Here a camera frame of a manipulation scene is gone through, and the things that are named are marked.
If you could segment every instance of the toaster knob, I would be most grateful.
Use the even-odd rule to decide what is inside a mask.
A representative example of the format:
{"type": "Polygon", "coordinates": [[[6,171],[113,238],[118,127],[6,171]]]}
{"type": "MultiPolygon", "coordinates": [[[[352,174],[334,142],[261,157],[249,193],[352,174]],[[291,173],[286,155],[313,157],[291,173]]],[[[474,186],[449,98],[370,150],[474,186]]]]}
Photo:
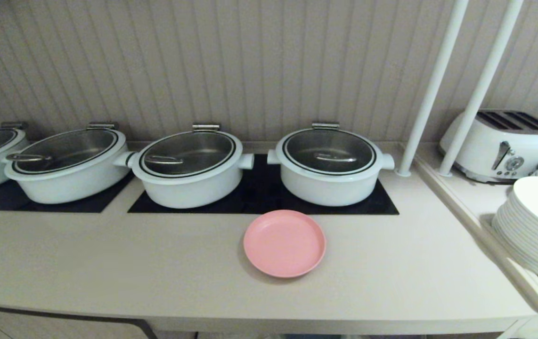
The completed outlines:
{"type": "Polygon", "coordinates": [[[505,169],[508,171],[516,171],[523,163],[525,163],[523,157],[512,157],[506,161],[505,169]]]}

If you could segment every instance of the white toaster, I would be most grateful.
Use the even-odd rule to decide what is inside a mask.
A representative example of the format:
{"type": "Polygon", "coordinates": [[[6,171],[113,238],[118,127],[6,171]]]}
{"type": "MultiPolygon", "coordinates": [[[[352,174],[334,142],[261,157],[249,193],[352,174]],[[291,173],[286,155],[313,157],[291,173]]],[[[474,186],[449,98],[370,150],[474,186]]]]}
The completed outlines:
{"type": "MultiPolygon", "coordinates": [[[[461,116],[439,142],[449,148],[461,116]]],[[[538,118],[513,110],[479,110],[454,166],[479,182],[511,183],[538,167],[538,118]]]]}

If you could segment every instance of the black induction plate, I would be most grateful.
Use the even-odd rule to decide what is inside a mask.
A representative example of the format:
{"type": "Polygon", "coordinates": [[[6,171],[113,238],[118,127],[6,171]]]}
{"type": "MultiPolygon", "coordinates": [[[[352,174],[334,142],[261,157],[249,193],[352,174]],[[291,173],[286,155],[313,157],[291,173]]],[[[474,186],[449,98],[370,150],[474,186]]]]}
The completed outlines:
{"type": "Polygon", "coordinates": [[[144,192],[129,213],[263,214],[272,210],[297,210],[304,214],[399,214],[380,180],[369,197],[351,206],[320,206],[297,198],[282,183],[280,166],[267,165],[266,154],[254,155],[252,171],[244,171],[236,189],[217,202],[181,210],[161,206],[144,192]]]}
{"type": "Polygon", "coordinates": [[[64,204],[39,204],[30,200],[19,184],[9,180],[0,185],[0,210],[27,210],[31,212],[77,212],[101,213],[120,191],[131,181],[133,173],[129,174],[113,186],[75,202],[64,204]]]}

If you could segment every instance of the pink plate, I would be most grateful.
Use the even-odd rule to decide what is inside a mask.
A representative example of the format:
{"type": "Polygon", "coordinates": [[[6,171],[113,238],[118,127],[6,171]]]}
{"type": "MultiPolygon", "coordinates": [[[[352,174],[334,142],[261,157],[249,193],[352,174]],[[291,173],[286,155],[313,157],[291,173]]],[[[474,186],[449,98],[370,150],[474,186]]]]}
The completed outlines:
{"type": "Polygon", "coordinates": [[[298,277],[319,264],[326,252],[326,237],[308,215],[274,210],[248,226],[244,251],[262,272],[274,277],[298,277]]]}

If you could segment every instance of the paneled wall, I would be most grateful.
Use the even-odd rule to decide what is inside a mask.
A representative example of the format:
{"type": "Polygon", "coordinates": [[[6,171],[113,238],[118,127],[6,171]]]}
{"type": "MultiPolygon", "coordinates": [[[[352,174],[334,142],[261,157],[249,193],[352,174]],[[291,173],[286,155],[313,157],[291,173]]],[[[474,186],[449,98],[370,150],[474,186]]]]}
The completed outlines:
{"type": "MultiPolygon", "coordinates": [[[[221,122],[278,140],[338,120],[407,139],[452,0],[0,0],[0,122],[37,139],[92,120],[153,140],[221,122]]],[[[506,7],[472,0],[429,120],[463,110],[506,7]]],[[[538,116],[538,1],[526,1],[485,107],[538,116]]]]}

